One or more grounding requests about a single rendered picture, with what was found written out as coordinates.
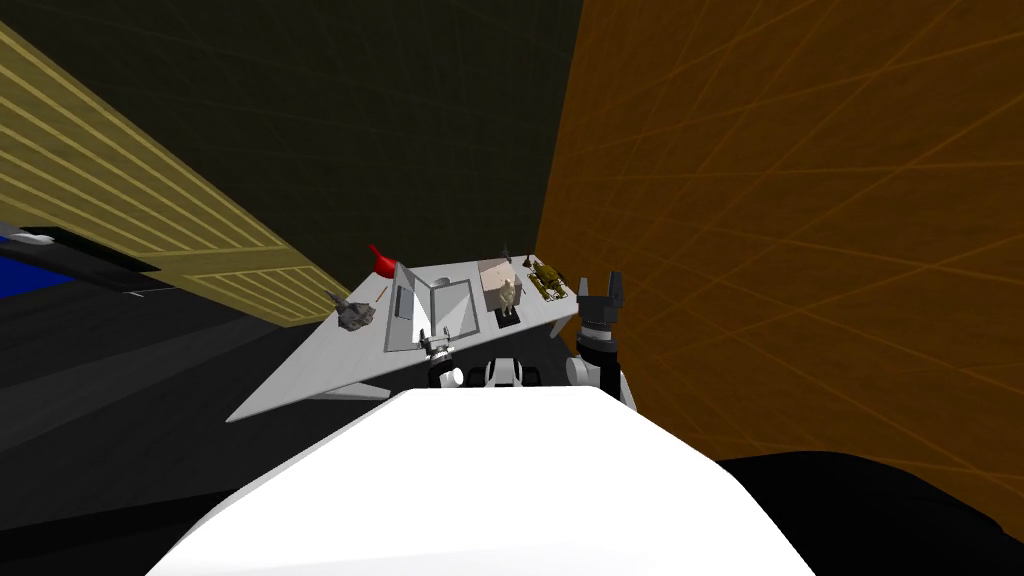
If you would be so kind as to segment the grey table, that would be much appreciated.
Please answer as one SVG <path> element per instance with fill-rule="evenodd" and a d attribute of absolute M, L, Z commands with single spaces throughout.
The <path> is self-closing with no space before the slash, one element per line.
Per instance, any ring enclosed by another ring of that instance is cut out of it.
<path fill-rule="evenodd" d="M 479 273 L 475 261 L 432 266 L 413 268 L 416 271 L 434 272 L 451 266 L 458 276 L 470 279 L 475 300 L 479 332 L 453 342 L 457 353 L 492 340 L 536 327 L 548 328 L 553 337 L 577 315 L 577 295 L 568 287 L 567 297 L 544 301 L 534 285 L 526 279 L 527 270 L 521 265 L 523 255 L 514 256 L 512 264 L 517 275 L 524 279 L 524 294 L 516 306 L 520 322 L 501 329 L 492 312 L 483 304 Z M 375 303 L 381 290 L 389 290 Z M 389 315 L 392 282 L 373 273 L 351 293 L 356 302 L 369 303 L 376 308 L 373 322 L 357 331 L 349 332 L 337 325 L 332 314 L 323 322 L 279 368 L 249 395 L 227 420 L 238 421 L 316 395 L 340 389 L 352 383 L 365 382 L 377 376 L 409 366 L 422 365 L 427 356 L 421 348 L 386 352 L 385 332 Z"/>

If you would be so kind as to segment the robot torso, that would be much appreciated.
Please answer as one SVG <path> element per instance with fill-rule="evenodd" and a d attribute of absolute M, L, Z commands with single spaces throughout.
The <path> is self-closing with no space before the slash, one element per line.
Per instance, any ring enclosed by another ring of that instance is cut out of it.
<path fill-rule="evenodd" d="M 721 466 L 593 387 L 406 390 L 147 576 L 815 576 Z"/>

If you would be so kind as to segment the olive green toy vehicle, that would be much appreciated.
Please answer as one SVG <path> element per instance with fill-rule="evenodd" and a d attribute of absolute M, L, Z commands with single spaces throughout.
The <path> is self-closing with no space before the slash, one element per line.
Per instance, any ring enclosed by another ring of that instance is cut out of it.
<path fill-rule="evenodd" d="M 544 301 L 555 301 L 567 297 L 564 277 L 557 270 L 530 257 L 524 258 L 523 266 L 527 270 L 528 281 Z"/>

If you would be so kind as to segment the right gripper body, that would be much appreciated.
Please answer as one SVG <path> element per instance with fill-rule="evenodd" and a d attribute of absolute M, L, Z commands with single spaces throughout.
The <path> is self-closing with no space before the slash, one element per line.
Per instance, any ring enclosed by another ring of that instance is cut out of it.
<path fill-rule="evenodd" d="M 582 324 L 589 328 L 608 328 L 618 322 L 618 311 L 624 298 L 618 296 L 577 296 L 578 314 Z"/>

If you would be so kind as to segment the beige animal figurine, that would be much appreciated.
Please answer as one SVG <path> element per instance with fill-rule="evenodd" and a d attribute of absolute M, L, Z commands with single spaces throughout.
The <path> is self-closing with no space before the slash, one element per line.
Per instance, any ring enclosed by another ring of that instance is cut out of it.
<path fill-rule="evenodd" d="M 516 287 L 511 279 L 505 279 L 498 290 L 499 306 L 494 311 L 499 328 L 507 328 L 520 322 L 515 308 Z"/>

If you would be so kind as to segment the grey open laptop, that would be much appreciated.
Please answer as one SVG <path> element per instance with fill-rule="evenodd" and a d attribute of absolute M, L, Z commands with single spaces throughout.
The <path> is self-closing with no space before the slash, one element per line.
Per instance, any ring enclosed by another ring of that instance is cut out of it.
<path fill-rule="evenodd" d="M 430 272 L 397 263 L 391 292 L 386 352 L 416 349 L 421 338 L 458 340 L 479 332 L 471 281 L 451 266 Z"/>

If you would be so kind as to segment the dark grey lumpy object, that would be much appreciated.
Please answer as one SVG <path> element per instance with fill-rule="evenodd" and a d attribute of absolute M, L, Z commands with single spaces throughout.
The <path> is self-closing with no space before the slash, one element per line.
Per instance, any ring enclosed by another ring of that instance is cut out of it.
<path fill-rule="evenodd" d="M 325 294 L 335 304 L 339 327 L 354 332 L 372 323 L 375 316 L 375 308 L 372 305 L 350 302 L 328 290 L 325 290 Z"/>

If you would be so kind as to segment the beige box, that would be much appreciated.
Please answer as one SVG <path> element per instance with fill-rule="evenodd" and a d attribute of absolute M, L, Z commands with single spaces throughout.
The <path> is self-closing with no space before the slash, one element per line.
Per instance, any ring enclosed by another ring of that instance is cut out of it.
<path fill-rule="evenodd" d="M 487 312 L 506 306 L 505 296 L 512 295 L 511 306 L 521 302 L 523 287 L 513 264 L 506 258 L 479 260 L 477 262 L 483 302 Z"/>

